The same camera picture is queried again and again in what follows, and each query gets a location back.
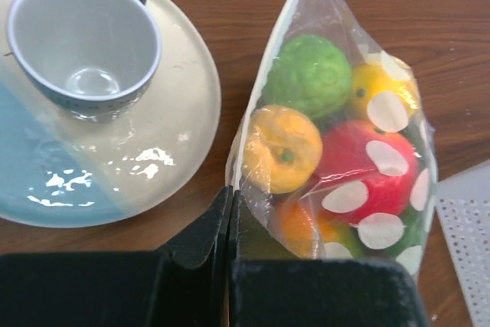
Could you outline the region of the green fake custard apple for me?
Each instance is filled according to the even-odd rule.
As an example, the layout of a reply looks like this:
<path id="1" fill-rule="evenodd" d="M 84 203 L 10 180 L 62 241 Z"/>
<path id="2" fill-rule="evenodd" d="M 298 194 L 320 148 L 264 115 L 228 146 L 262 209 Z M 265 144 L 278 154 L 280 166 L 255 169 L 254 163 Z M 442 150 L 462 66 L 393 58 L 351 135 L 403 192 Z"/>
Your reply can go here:
<path id="1" fill-rule="evenodd" d="M 321 119 L 345 106 L 351 75 L 351 65 L 340 48 L 327 38 L 301 34 L 279 49 L 261 97 L 265 103 Z"/>

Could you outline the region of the green fake cucumber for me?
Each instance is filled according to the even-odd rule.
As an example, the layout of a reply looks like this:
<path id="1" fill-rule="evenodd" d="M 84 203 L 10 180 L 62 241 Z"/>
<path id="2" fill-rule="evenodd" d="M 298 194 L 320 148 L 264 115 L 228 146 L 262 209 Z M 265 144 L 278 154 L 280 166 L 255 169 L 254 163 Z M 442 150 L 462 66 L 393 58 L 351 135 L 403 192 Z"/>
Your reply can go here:
<path id="1" fill-rule="evenodd" d="M 403 236 L 397 243 L 384 251 L 385 255 L 390 258 L 398 257 L 409 247 L 421 245 L 425 237 L 422 211 L 416 211 L 411 205 L 408 205 L 400 215 L 400 219 L 404 225 Z"/>

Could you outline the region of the polka dot zip bag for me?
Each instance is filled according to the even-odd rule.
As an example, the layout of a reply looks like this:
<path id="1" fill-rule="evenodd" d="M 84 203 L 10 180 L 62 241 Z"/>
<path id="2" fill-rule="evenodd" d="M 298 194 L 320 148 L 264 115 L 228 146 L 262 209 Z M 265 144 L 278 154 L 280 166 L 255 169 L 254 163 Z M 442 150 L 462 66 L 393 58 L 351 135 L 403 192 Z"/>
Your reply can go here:
<path id="1" fill-rule="evenodd" d="M 253 254 L 379 257 L 418 275 L 436 199 L 430 125 L 410 66 L 345 0 L 286 0 L 226 171 L 273 241 Z"/>

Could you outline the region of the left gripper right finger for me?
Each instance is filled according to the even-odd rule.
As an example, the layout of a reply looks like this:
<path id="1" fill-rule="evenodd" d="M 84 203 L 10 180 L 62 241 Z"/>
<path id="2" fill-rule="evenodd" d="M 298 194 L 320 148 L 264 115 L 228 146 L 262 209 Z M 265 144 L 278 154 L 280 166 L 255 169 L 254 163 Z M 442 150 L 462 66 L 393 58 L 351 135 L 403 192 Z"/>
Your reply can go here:
<path id="1" fill-rule="evenodd" d="M 229 225 L 231 326 L 427 326 L 412 277 L 394 261 L 301 260 L 234 194 Z"/>

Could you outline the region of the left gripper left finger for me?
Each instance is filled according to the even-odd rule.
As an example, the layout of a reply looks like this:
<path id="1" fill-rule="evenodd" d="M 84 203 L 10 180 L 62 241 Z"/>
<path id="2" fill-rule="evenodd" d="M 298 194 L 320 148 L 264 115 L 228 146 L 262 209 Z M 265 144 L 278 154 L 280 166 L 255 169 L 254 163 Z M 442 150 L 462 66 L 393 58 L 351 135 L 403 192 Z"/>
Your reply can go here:
<path id="1" fill-rule="evenodd" d="M 231 187 L 150 251 L 1 257 L 3 326 L 219 326 Z"/>

